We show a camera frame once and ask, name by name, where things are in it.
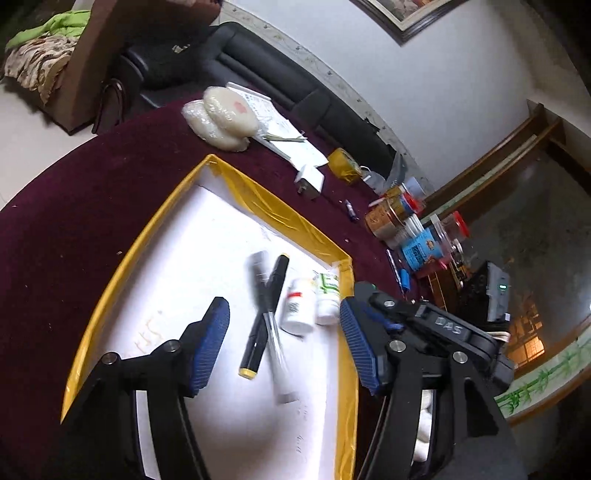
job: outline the maroon tablecloth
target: maroon tablecloth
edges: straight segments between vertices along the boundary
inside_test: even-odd
[[[360,218],[374,193],[327,167],[323,196],[296,193],[295,169],[253,142],[245,153],[197,138],[173,103],[81,145],[0,211],[0,458],[37,476],[92,311],[135,238],[189,171],[215,153],[282,198],[345,250],[356,280],[399,295],[384,246]],[[321,139],[309,138],[325,154]]]

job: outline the white bottle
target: white bottle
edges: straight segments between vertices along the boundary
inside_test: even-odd
[[[316,292],[311,278],[291,282],[281,316],[281,329],[292,335],[306,336],[314,330]]]
[[[320,273],[316,282],[316,323],[335,325],[339,323],[339,277],[336,273]]]

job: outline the yellow taped border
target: yellow taped border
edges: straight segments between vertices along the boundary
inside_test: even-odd
[[[133,271],[141,253],[158,228],[183,195],[199,178],[202,168],[208,166],[217,176],[222,176],[235,201],[252,212],[279,233],[297,243],[309,253],[332,265],[339,265],[339,286],[342,297],[353,295],[353,267],[350,256],[341,250],[325,234],[294,209],[260,186],[254,180],[215,155],[208,155],[173,190],[155,215],[144,227],[95,307],[86,327],[68,376],[61,409],[61,419],[66,416],[74,398],[83,384],[83,372],[93,341],[102,331],[103,323],[111,307],[117,301],[126,280]],[[342,332],[339,334],[339,401],[337,420],[337,446],[335,452],[335,479],[351,480],[355,467],[357,438],[358,379],[355,364]]]

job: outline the concrete floor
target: concrete floor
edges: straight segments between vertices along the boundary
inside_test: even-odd
[[[91,127],[68,135],[0,82],[0,208],[32,179],[90,140]]]

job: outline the picture frame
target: picture frame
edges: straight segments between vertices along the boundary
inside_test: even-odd
[[[351,1],[369,14],[398,44],[403,45],[467,0]]]

